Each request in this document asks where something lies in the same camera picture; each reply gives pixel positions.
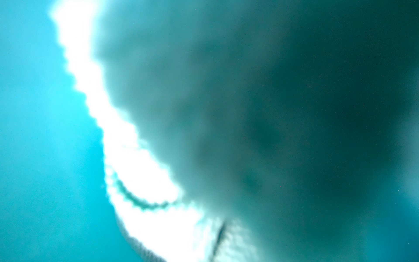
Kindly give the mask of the mint green microfiber cloth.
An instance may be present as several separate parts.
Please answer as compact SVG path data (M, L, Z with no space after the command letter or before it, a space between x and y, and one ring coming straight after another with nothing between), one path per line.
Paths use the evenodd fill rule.
M147 262L416 262L418 1L57 1Z

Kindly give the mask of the teal plastic bucket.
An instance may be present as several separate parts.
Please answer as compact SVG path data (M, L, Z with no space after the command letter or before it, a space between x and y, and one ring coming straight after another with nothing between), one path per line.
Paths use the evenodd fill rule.
M102 132L51 1L1 2L1 261L137 262L105 193Z

